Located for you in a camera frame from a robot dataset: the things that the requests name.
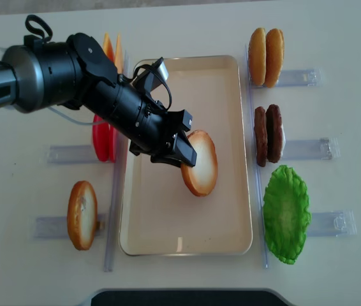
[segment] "tray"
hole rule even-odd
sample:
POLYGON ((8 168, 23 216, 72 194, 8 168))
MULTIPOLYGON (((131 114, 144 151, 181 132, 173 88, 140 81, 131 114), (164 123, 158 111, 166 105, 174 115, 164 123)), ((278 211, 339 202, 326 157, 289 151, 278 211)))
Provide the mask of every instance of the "tray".
MULTIPOLYGON (((171 110, 187 109, 192 131, 204 129, 216 146, 217 184, 210 195, 193 196, 178 168, 128 154, 121 248, 129 255, 243 254, 253 233, 237 62, 225 55, 166 59, 165 65, 171 110)), ((165 88, 152 96, 167 103, 165 88)))

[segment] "bottom bun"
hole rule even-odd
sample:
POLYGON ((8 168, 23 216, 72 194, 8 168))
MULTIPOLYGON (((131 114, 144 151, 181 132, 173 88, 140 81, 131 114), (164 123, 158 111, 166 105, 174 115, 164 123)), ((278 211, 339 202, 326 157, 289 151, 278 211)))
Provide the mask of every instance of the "bottom bun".
POLYGON ((196 165, 194 167, 182 164, 183 181, 195 196, 210 194, 217 180, 217 157, 214 144, 209 134, 197 130, 188 136, 192 147, 196 151, 196 165))
POLYGON ((87 181, 77 182, 71 190, 67 211, 67 232, 76 249, 90 249, 96 225, 96 193, 87 181))

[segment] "white table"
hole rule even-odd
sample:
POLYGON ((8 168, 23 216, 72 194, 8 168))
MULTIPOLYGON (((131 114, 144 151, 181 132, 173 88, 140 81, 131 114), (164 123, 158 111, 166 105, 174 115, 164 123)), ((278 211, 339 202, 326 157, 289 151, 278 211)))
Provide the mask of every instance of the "white table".
MULTIPOLYGON (((68 240, 34 241, 29 222, 65 215, 72 185, 88 179, 100 211, 110 204, 112 166, 49 167, 44 145, 90 143, 91 129, 48 110, 22 115, 0 110, 0 305, 74 305, 103 289, 268 289, 296 305, 361 305, 361 1, 259 2, 41 14, 54 41, 84 32, 102 42, 118 32, 132 63, 141 59, 230 54, 244 81, 244 45, 255 28, 278 27, 285 69, 319 67, 317 89, 271 89, 262 104, 282 108, 289 139, 336 136, 342 157, 292 162, 307 182, 311 211, 353 209, 358 235, 309 238, 295 265, 270 256, 264 270, 256 205, 253 245, 237 257, 129 257, 115 252, 104 273, 105 238, 77 252, 68 240)), ((25 15, 0 16, 0 47, 22 43, 25 15)), ((243 99, 246 98, 242 83, 243 99)), ((75 117, 90 120, 83 111, 75 117)))

